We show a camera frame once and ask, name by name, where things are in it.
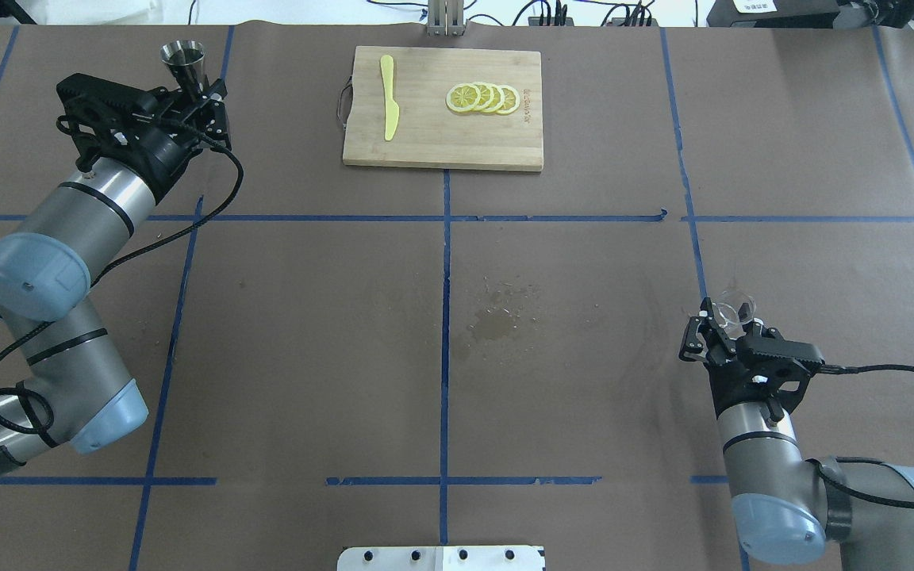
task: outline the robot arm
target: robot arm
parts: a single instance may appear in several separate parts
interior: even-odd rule
[[[690,319],[679,358],[703,362],[714,399],[732,514],[755,559],[802,564],[841,543],[846,571],[914,570],[914,467],[866,458],[805,460],[789,414],[809,379],[828,371],[815,346],[752,321],[729,339],[710,299]],[[795,388],[784,388],[794,383]],[[890,504],[850,496],[891,499]]]
[[[86,295],[130,258],[111,261],[204,142],[229,145],[224,81],[211,86],[203,57],[196,42],[162,48],[173,91],[88,75],[58,85],[58,126],[79,150],[79,169],[0,239],[0,318],[17,339],[0,360],[19,347],[33,373],[0,389],[0,476],[61,443],[95,451],[148,416]]]

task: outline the stain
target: stain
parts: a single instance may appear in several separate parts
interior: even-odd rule
[[[471,338],[476,341],[509,337],[517,330],[518,318],[508,308],[483,308],[474,315],[478,322],[471,326]]]
[[[467,343],[463,337],[464,335],[460,335],[457,343],[450,343],[450,354],[457,360],[467,361],[467,358],[471,357],[471,343]]]

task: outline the liquid spill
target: liquid spill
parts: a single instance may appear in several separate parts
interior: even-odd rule
[[[478,322],[471,328],[471,338],[476,341],[500,339],[517,329],[517,317],[508,308],[485,308],[474,315]]]

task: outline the wooden cutting board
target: wooden cutting board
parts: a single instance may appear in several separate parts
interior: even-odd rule
[[[384,140],[384,54],[394,58],[394,100],[400,106],[391,141]],[[450,111],[450,88],[473,81],[517,88],[521,107],[504,116]],[[534,172],[543,167],[538,52],[358,46],[351,82],[345,165]]]

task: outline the electrical cable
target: electrical cable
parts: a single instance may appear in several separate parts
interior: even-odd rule
[[[101,274],[98,275],[98,278],[95,279],[94,282],[92,282],[90,284],[91,288],[92,288],[92,286],[97,285],[97,283],[101,281],[101,278],[104,278],[105,274],[108,274],[108,272],[115,270],[115,268],[119,267],[120,265],[127,263],[129,260],[131,260],[133,258],[142,256],[143,254],[146,254],[148,252],[152,252],[153,250],[156,250],[157,248],[160,248],[160,247],[166,245],[166,243],[175,242],[175,240],[182,238],[182,236],[190,234],[190,232],[192,232],[193,230],[196,230],[196,228],[200,228],[201,225],[206,224],[206,223],[208,223],[208,221],[213,220],[213,218],[216,217],[217,214],[221,213],[221,211],[224,211],[225,209],[228,208],[229,205],[231,205],[232,200],[235,200],[235,197],[239,195],[239,188],[242,188],[242,181],[243,181],[244,176],[246,176],[246,171],[242,167],[242,163],[239,162],[238,156],[235,156],[235,153],[229,151],[227,148],[224,148],[224,146],[219,144],[217,141],[213,140],[213,138],[210,138],[209,136],[207,136],[206,133],[200,131],[199,129],[195,129],[188,125],[178,123],[178,121],[173,121],[170,119],[160,119],[160,120],[156,121],[156,124],[166,126],[166,127],[172,127],[172,128],[178,129],[178,130],[182,130],[182,132],[192,134],[192,135],[196,136],[197,138],[199,138],[200,141],[203,141],[206,144],[210,145],[210,151],[219,152],[224,156],[228,156],[228,160],[231,160],[232,165],[235,165],[235,168],[238,171],[238,177],[236,177],[235,185],[232,186],[232,191],[228,193],[228,197],[225,198],[225,201],[222,202],[220,205],[218,205],[216,209],[210,210],[210,213],[206,214],[205,217],[200,218],[200,220],[197,220],[197,221],[195,221],[195,223],[188,225],[188,227],[182,228],[182,230],[175,232],[175,234],[170,235],[167,238],[162,238],[159,241],[150,243],[149,246],[144,246],[143,248],[136,250],[135,252],[126,254],[125,256],[122,256],[119,259],[113,261],[112,263],[106,265],[105,269],[102,270]]]
[[[64,119],[67,119],[66,116],[59,117],[59,119],[56,121],[56,127],[59,127],[59,130],[61,130],[62,133],[69,134],[69,133],[71,133],[71,131],[69,129],[66,129],[64,126],[62,126],[62,120],[64,120]],[[196,128],[185,125],[183,123],[178,123],[178,121],[160,119],[160,120],[156,121],[156,124],[160,125],[160,126],[172,127],[174,129],[180,130],[182,132],[192,134],[195,137],[199,138],[200,141],[205,142],[207,145],[209,145],[211,151],[219,152],[224,156],[228,156],[228,159],[231,160],[233,165],[235,165],[236,170],[238,171],[238,176],[236,176],[235,185],[232,186],[232,191],[228,193],[228,197],[225,198],[224,202],[222,202],[220,205],[218,205],[216,209],[211,210],[210,213],[206,214],[205,217],[200,218],[200,220],[195,221],[195,223],[193,223],[193,224],[190,224],[189,227],[183,228],[181,231],[175,232],[175,234],[170,235],[167,238],[163,238],[154,243],[150,243],[149,246],[145,246],[130,254],[120,257],[119,259],[106,265],[105,269],[101,271],[101,273],[98,275],[97,279],[95,279],[94,282],[91,282],[91,284],[90,284],[91,288],[92,288],[92,286],[97,285],[97,283],[101,281],[101,278],[104,278],[105,274],[108,274],[108,272],[115,270],[115,268],[119,267],[120,265],[127,263],[129,260],[131,260],[133,258],[142,256],[143,254],[146,254],[148,252],[152,252],[153,250],[156,250],[157,248],[160,248],[160,247],[166,245],[166,243],[174,242],[178,238],[182,238],[182,236],[185,236],[187,234],[190,234],[190,232],[197,230],[197,228],[200,228],[201,225],[208,223],[208,221],[213,220],[213,218],[216,217],[217,214],[221,213],[221,211],[224,211],[225,209],[228,208],[229,205],[231,205],[232,200],[235,200],[235,197],[238,196],[238,194],[239,194],[239,188],[242,188],[242,181],[243,181],[244,176],[246,176],[246,172],[244,172],[244,167],[242,166],[242,163],[239,161],[239,159],[235,156],[235,153],[231,152],[229,149],[225,148],[225,146],[222,146],[217,141],[213,140],[213,138],[210,138],[206,133],[204,133]],[[13,343],[11,343],[8,347],[5,347],[4,350],[0,351],[0,362],[2,362],[2,360],[4,360],[4,358],[8,357],[8,355],[10,355],[12,353],[12,351],[17,350],[19,347],[22,347],[23,343],[27,343],[29,340],[33,339],[33,337],[38,336],[42,331],[44,331],[44,329],[47,329],[48,326],[50,326],[52,323],[53,322],[51,322],[51,321],[45,321],[43,323],[40,323],[40,325],[37,325],[36,328],[30,330],[28,333],[26,333],[22,337],[19,337],[19,339],[16,339],[15,341],[13,341]],[[44,398],[44,395],[41,395],[40,393],[36,393],[36,391],[32,391],[30,389],[21,388],[21,387],[0,388],[0,395],[15,395],[16,397],[33,398],[37,402],[39,402],[39,404],[41,406],[43,406],[44,413],[46,413],[46,416],[47,416],[46,420],[44,420],[43,423],[41,423],[40,419],[30,419],[30,422],[32,422],[33,427],[25,427],[25,426],[17,425],[17,423],[12,422],[12,420],[8,420],[7,418],[5,418],[2,415],[2,413],[0,413],[0,425],[3,427],[6,427],[6,429],[11,430],[11,431],[18,431],[18,433],[22,433],[22,434],[38,434],[38,435],[44,436],[48,433],[48,429],[50,429],[50,427],[52,427],[52,425],[55,423],[55,413],[52,411],[52,406],[48,403],[48,399]]]
[[[26,10],[23,10],[23,7],[16,3],[16,0],[1,0],[2,4],[10,12],[12,17],[16,18],[16,21],[20,23],[37,23],[33,21],[33,18],[30,17],[30,14],[26,13]]]
[[[428,4],[420,4],[417,2],[381,2],[380,0],[366,0],[370,4],[376,4],[377,6],[417,6],[420,8],[428,8]]]
[[[537,3],[541,3],[545,6],[544,13],[546,14],[542,18],[538,19],[538,21],[542,21],[544,18],[551,19],[552,18],[552,4],[549,4],[548,0],[531,0],[529,3],[524,4],[524,7],[521,8],[521,11],[517,12],[517,16],[514,18],[514,22],[511,23],[511,25],[517,25],[517,22],[520,20],[520,17],[522,15],[524,15],[524,12],[526,12],[528,10],[528,8],[530,8],[533,4],[537,4]]]
[[[609,16],[613,15],[613,12],[616,11],[616,8],[625,8],[627,10],[627,19],[630,18],[630,4],[614,4],[612,8],[609,8],[609,11],[605,12],[605,17],[601,19],[602,28],[609,23]]]
[[[909,373],[914,373],[914,366],[911,365],[867,365],[867,366],[841,366],[841,365],[824,365],[820,368],[820,373],[824,375],[858,375],[860,373],[868,373],[873,371],[906,371]],[[867,460],[852,460],[853,462],[867,462]],[[861,492],[853,488],[849,488],[848,485],[840,483],[840,481],[835,481],[833,477],[829,477],[824,473],[823,464],[820,463],[820,460],[810,459],[808,462],[815,464],[816,474],[820,477],[824,483],[830,485],[840,492],[845,492],[853,498],[859,498],[864,502],[870,502],[873,504],[879,504],[881,506],[890,506],[893,508],[904,508],[904,509],[914,509],[914,502],[908,502],[904,500],[895,500],[893,498],[885,498],[884,496],[875,496],[873,494],[866,494],[866,492]],[[874,460],[868,460],[869,463],[878,463]]]
[[[498,25],[504,25],[503,22],[498,21],[494,16],[490,16],[489,14],[475,14],[473,16],[468,16],[467,21],[473,21],[475,18],[489,18],[491,21],[496,22]]]

